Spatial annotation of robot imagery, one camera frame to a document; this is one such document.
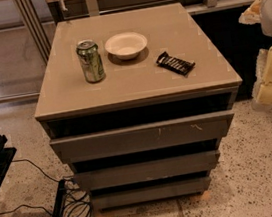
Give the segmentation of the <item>grey drawer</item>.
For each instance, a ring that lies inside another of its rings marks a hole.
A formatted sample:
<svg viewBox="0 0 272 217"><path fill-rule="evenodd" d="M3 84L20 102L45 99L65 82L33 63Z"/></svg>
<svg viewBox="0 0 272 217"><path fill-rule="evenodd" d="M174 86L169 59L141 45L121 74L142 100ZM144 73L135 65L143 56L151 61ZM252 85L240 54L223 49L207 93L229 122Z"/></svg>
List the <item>grey drawer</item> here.
<svg viewBox="0 0 272 217"><path fill-rule="evenodd" d="M210 181L211 179L207 176L204 178L191 178L190 180L177 181L170 184L100 195L99 197L93 197L91 202L97 209L129 206L130 204L199 193L205 191L209 187Z"/></svg>
<svg viewBox="0 0 272 217"><path fill-rule="evenodd" d="M76 174L74 180L83 190L113 188L120 185L212 170L216 167L219 157L220 152L211 150L204 153L83 172Z"/></svg>
<svg viewBox="0 0 272 217"><path fill-rule="evenodd" d="M66 164L168 148L227 135L234 112L222 111L158 121L130 128L59 139L50 146Z"/></svg>

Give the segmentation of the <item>grey bottom drawer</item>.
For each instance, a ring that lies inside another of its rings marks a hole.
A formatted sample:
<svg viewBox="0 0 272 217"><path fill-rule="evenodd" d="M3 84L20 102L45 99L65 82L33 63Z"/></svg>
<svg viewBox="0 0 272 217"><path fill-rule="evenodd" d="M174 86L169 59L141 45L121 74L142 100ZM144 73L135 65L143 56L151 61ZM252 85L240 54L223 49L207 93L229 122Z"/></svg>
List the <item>grey bottom drawer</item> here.
<svg viewBox="0 0 272 217"><path fill-rule="evenodd" d="M129 206L130 204L199 193L205 191L209 187L210 181L211 179L207 176L204 178L191 178L190 180L177 181L170 184L100 195L99 197L93 197L91 202L97 209Z"/></svg>

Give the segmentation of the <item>grey drawer cabinet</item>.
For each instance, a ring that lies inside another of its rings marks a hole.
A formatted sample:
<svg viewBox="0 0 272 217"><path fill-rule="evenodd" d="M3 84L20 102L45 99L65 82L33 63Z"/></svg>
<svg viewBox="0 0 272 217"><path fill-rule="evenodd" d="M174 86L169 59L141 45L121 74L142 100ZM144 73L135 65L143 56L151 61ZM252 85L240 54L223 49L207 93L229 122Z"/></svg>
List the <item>grey drawer cabinet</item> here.
<svg viewBox="0 0 272 217"><path fill-rule="evenodd" d="M91 39L103 46L111 36L126 31L144 35L148 40L146 50L132 61L121 61L103 50L100 55L106 77L101 82L88 83L76 56L77 42ZM55 32L35 111L35 118L50 140L232 111L241 78L181 4L60 22ZM163 52L194 62L195 67L186 76L158 67L156 59ZM75 176L104 168L219 151L223 138L63 163L69 165ZM92 199L209 177L210 171L85 191Z"/></svg>

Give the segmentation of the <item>grey top drawer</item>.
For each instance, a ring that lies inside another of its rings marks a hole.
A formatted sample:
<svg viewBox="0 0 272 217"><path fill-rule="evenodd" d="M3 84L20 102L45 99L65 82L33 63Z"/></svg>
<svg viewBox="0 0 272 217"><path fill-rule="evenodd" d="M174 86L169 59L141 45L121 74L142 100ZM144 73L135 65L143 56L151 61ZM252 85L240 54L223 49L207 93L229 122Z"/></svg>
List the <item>grey top drawer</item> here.
<svg viewBox="0 0 272 217"><path fill-rule="evenodd" d="M50 146L66 164L168 148L227 135L234 112L222 111L158 121L130 128L59 139Z"/></svg>

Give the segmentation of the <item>white bowl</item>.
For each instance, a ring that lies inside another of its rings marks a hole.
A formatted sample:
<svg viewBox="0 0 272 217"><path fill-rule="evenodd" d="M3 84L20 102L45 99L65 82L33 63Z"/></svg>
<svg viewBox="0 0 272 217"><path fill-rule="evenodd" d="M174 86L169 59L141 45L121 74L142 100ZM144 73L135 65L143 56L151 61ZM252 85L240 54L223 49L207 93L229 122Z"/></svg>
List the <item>white bowl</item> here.
<svg viewBox="0 0 272 217"><path fill-rule="evenodd" d="M142 34L123 32L110 37L105 50L120 60L131 60L145 50L148 40Z"/></svg>

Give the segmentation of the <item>black snack bar wrapper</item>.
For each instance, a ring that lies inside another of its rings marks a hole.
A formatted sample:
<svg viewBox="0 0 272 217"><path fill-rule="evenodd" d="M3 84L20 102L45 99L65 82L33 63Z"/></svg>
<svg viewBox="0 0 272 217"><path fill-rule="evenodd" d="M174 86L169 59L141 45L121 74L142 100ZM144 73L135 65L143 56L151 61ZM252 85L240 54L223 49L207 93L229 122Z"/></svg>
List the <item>black snack bar wrapper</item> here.
<svg viewBox="0 0 272 217"><path fill-rule="evenodd" d="M165 68L173 73L186 76L195 67L194 62L188 62L186 60L179 59L177 57L170 56L167 52L163 52L157 59L157 66Z"/></svg>

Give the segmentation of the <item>green soda can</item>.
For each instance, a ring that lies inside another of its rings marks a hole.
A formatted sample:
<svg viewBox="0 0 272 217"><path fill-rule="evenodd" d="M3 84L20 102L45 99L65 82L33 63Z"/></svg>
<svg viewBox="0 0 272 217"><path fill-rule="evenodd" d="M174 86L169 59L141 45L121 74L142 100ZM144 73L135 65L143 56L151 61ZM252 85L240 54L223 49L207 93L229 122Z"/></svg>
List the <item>green soda can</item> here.
<svg viewBox="0 0 272 217"><path fill-rule="evenodd" d="M99 55L98 44L92 40L81 40L77 43L76 52L80 60L85 80L98 83L105 78L105 71Z"/></svg>

